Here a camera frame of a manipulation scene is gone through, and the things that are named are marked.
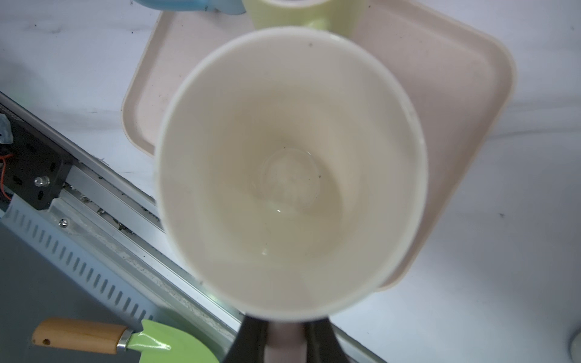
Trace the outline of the blue mug back left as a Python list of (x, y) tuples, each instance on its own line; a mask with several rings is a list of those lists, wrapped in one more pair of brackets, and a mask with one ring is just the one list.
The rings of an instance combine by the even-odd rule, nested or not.
[(226, 15), (243, 15), (246, 10), (241, 0), (135, 0), (159, 11), (218, 11)]

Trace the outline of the cream mug pink handle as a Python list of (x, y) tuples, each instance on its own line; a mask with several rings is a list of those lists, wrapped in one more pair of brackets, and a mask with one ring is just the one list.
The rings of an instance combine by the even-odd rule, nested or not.
[(307, 27), (257, 30), (205, 57), (154, 157), (171, 248), (214, 296), (269, 322), (264, 362), (307, 362), (305, 323), (379, 288), (427, 201), (405, 90), (359, 45)]

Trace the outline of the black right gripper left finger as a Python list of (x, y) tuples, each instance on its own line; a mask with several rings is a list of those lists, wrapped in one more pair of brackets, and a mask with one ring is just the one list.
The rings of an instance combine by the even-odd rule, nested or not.
[(264, 363), (269, 322), (245, 316), (222, 363)]

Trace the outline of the grey perforated vent panel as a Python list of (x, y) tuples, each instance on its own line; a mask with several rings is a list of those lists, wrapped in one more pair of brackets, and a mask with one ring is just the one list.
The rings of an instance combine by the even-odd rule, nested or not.
[(228, 343), (214, 319), (131, 250), (84, 223), (66, 205), (35, 210), (14, 198), (1, 211), (1, 360), (136, 362), (33, 345), (34, 329), (58, 317), (125, 325), (150, 319), (189, 333), (217, 357)]

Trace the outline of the green round object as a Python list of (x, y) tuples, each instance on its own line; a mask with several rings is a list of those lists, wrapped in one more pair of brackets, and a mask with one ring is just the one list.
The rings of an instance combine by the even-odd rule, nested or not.
[(134, 350), (140, 362), (219, 361), (192, 335), (148, 319), (135, 332), (124, 325), (49, 318), (36, 327), (31, 340), (36, 346), (107, 355)]

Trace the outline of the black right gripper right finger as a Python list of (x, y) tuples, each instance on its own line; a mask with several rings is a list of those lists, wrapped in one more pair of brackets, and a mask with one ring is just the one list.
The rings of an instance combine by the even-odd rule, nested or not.
[(305, 323), (307, 363), (348, 363), (328, 318)]

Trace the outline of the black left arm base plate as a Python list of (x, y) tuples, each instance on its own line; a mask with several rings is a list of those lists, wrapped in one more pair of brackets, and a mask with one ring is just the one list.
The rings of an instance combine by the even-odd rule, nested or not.
[(8, 160), (1, 186), (36, 210), (59, 197), (74, 158), (28, 123), (1, 112), (1, 156)]

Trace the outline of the beige rubber tray mat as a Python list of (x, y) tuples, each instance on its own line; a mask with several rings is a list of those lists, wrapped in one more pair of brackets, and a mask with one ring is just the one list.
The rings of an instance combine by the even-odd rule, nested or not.
[[(162, 12), (121, 108), (124, 132), (154, 154), (163, 113), (185, 76), (219, 46), (253, 29), (247, 15)], [(510, 100), (517, 70), (501, 42), (414, 1), (372, 1), (353, 40), (399, 80), (428, 149), (428, 200), (410, 251), (384, 288), (413, 264), (449, 198)]]

